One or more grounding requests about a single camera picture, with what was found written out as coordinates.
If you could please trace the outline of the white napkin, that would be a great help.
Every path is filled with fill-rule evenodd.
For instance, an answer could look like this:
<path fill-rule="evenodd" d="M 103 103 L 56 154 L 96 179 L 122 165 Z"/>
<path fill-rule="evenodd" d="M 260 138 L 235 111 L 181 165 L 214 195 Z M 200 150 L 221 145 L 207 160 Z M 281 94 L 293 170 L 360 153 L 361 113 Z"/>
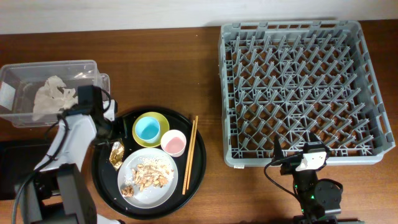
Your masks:
<path fill-rule="evenodd" d="M 78 103 L 74 88 L 67 88 L 61 78 L 54 75 L 45 81 L 35 95 L 32 120 L 37 121 L 45 114 L 66 110 Z"/>

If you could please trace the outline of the gold snack wrapper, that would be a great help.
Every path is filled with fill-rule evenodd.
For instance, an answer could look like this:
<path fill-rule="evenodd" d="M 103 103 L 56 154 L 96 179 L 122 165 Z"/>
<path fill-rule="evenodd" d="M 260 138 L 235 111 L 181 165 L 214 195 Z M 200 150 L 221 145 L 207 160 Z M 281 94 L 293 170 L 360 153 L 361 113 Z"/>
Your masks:
<path fill-rule="evenodd" d="M 116 141 L 112 148 L 111 153 L 109 155 L 109 162 L 113 166 L 115 170 L 118 170 L 123 164 L 123 157 L 124 157 L 124 145 Z"/>

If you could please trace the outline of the yellow bowl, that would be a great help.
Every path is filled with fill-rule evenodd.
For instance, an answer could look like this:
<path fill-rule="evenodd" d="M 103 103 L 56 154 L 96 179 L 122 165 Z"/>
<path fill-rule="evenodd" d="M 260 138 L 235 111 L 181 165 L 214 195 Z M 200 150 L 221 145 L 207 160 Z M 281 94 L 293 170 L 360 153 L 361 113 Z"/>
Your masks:
<path fill-rule="evenodd" d="M 158 137 L 154 142 L 151 142 L 151 143 L 145 142 L 145 141 L 144 141 L 143 139 L 141 139 L 141 138 L 137 135 L 137 133 L 136 133 L 136 126 L 137 126 L 139 120 L 142 119 L 142 118 L 149 118 L 149 117 L 156 119 L 156 120 L 159 122 L 159 125 L 160 125 L 159 137 Z M 133 136 L 134 140 L 135 140 L 140 146 L 143 146 L 143 147 L 157 147 L 157 146 L 160 146 L 160 139 L 161 139 L 161 137 L 162 137 L 169 129 L 170 129 L 169 122 L 168 122 L 167 118 L 166 118 L 164 115 L 162 115 L 162 114 L 160 114 L 160 113 L 157 113 L 157 112 L 147 112 L 147 113 L 144 113 L 144 114 L 140 115 L 140 116 L 135 120 L 135 122 L 134 122 L 134 124 L 133 124 L 133 127 L 132 127 L 132 136 Z"/>

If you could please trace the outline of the light blue cup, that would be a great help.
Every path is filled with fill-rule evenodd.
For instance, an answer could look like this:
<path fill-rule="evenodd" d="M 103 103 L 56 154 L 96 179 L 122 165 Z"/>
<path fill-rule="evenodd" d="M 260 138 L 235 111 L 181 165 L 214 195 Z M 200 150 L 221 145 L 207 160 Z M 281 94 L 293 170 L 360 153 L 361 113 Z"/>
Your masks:
<path fill-rule="evenodd" d="M 154 117 L 145 116 L 137 121 L 134 130 L 140 140 L 154 143 L 160 136 L 160 123 Z"/>

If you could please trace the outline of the wooden chopstick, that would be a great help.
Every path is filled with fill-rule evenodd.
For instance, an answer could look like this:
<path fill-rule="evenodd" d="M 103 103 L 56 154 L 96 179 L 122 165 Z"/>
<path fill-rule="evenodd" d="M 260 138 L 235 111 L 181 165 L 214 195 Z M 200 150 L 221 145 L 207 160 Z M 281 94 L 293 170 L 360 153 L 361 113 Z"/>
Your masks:
<path fill-rule="evenodd" d="M 189 163 L 190 163 L 190 153 L 191 153 L 191 148 L 192 148 L 193 131 L 194 131 L 194 129 L 195 129 L 195 120 L 193 120 L 192 131 L 191 131 L 191 135 L 190 135 L 190 142 L 189 142 L 189 145 L 188 145 L 187 162 L 186 162 L 186 168 L 185 168 L 182 195 L 185 195 L 186 186 L 187 186 L 188 168 L 189 168 Z"/>
<path fill-rule="evenodd" d="M 190 145 L 190 155 L 189 155 L 190 157 L 189 157 L 189 163 L 188 163 L 187 183 L 186 183 L 185 190 L 189 190 L 189 185 L 190 185 L 190 177 L 191 177 L 192 164 L 193 164 L 193 153 L 195 150 L 195 141 L 196 141 L 196 136 L 197 136 L 197 126 L 198 126 L 198 116 L 195 116 L 193 131 L 192 131 L 191 145 Z"/>

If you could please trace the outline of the food scraps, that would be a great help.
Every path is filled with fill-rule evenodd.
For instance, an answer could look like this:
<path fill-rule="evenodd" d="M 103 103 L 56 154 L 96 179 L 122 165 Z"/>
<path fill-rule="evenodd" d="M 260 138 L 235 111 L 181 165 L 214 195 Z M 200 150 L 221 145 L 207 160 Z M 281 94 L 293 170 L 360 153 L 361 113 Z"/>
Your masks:
<path fill-rule="evenodd" d="M 124 186 L 121 188 L 123 197 L 133 197 L 134 187 L 143 192 L 148 187 L 162 188 L 174 178 L 171 163 L 164 159 L 141 158 L 142 162 L 127 169 Z"/>

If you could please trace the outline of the pink cup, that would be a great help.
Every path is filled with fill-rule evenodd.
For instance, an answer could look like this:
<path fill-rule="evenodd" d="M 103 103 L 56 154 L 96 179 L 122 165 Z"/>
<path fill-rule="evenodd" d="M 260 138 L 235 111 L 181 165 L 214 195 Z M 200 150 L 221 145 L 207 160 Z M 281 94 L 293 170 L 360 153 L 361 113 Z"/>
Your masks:
<path fill-rule="evenodd" d="M 186 148 L 187 139 L 179 130 L 171 129 L 161 138 L 161 148 L 172 157 L 180 157 Z"/>

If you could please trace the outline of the grey plate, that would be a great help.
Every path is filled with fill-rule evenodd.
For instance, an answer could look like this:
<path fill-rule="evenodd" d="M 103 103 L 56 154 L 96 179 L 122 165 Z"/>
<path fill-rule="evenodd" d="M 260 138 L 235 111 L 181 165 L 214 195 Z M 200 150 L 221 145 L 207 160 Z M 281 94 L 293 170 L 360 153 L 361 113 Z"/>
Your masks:
<path fill-rule="evenodd" d="M 123 162 L 118 174 L 118 189 L 121 193 L 121 188 L 124 186 L 124 178 L 127 175 L 127 169 L 142 162 L 141 158 L 164 159 L 171 163 L 174 169 L 174 178 L 171 182 L 162 188 L 148 187 L 143 192 L 140 192 L 137 187 L 134 187 L 134 196 L 122 198 L 136 208 L 149 209 L 158 207 L 165 203 L 174 193 L 178 183 L 178 169 L 175 161 L 166 152 L 157 148 L 143 148 L 133 152 Z"/>

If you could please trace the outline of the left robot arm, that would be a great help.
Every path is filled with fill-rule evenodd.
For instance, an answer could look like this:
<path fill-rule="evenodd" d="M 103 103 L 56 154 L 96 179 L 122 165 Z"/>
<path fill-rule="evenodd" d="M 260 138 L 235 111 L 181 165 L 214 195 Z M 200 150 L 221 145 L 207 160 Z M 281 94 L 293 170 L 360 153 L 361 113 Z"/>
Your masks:
<path fill-rule="evenodd" d="M 114 117 L 117 103 L 98 86 L 78 87 L 78 102 L 57 116 L 58 131 L 34 170 L 16 184 L 12 222 L 112 223 L 96 211 L 81 173 L 91 144 L 109 144 L 120 137 Z"/>

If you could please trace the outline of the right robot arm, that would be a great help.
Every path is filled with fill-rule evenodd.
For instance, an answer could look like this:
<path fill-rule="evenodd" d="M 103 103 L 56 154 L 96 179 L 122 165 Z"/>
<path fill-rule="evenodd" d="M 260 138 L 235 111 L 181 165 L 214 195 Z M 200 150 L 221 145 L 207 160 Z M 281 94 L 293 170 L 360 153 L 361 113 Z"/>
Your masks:
<path fill-rule="evenodd" d="M 279 137 L 274 138 L 274 157 L 271 164 L 280 166 L 281 175 L 293 177 L 292 195 L 299 202 L 302 214 L 293 217 L 294 223 L 337 223 L 341 213 L 343 185 L 331 179 L 319 179 L 317 172 L 326 166 L 331 150 L 309 134 L 309 141 L 300 152 L 284 156 Z"/>

